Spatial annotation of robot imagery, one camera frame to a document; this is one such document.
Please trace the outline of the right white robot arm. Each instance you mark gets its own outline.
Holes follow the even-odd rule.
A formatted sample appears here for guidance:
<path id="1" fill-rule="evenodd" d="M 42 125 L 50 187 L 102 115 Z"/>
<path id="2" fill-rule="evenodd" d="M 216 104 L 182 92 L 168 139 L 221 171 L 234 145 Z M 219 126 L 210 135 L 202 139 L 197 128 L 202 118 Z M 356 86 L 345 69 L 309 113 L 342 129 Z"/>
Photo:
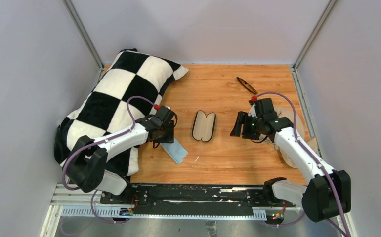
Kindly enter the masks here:
<path id="1" fill-rule="evenodd" d="M 313 222 L 342 216 L 351 211 L 351 178 L 323 161 L 304 141 L 296 120 L 279 117 L 271 98 L 253 97 L 248 112 L 239 111 L 230 133 L 233 137 L 258 140 L 265 136 L 279 147 L 297 166 L 307 185 L 290 182 L 284 177 L 264 182 L 263 199 L 269 206 L 282 200 L 303 209 Z"/>

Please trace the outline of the light blue cleaning cloth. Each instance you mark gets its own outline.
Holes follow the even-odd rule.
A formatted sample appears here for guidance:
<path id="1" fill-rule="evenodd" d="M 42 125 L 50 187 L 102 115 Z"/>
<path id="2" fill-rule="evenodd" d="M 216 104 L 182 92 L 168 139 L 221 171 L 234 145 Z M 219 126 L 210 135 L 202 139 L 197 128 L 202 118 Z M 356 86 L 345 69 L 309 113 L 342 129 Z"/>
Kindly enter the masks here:
<path id="1" fill-rule="evenodd" d="M 176 164 L 181 164 L 188 155 L 188 151 L 174 138 L 173 143 L 161 143 L 164 151 Z"/>

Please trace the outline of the black glasses case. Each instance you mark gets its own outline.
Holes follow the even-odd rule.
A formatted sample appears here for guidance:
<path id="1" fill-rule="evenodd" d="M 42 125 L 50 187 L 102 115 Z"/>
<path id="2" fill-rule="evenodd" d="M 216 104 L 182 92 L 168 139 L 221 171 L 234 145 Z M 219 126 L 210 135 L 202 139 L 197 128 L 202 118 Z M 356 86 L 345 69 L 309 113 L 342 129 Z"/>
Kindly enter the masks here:
<path id="1" fill-rule="evenodd" d="M 214 112 L 206 114 L 202 110 L 196 112 L 192 127 L 192 137 L 197 141 L 208 142 L 213 138 L 216 123 Z"/>

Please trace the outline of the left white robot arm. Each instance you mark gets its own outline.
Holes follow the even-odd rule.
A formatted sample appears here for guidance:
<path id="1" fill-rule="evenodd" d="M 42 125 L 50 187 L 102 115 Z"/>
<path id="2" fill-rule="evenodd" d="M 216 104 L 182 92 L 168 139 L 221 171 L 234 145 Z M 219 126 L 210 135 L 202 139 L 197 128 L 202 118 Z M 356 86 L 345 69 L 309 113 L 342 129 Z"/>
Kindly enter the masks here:
<path id="1" fill-rule="evenodd" d="M 147 142 L 157 147 L 160 143 L 173 143 L 177 114 L 160 106 L 155 114 L 137 119 L 131 126 L 103 137 L 80 137 L 64 166 L 64 176 L 85 193 L 103 191 L 113 194 L 120 204 L 128 203 L 132 190 L 123 176 L 106 169 L 107 161 L 116 155 Z"/>

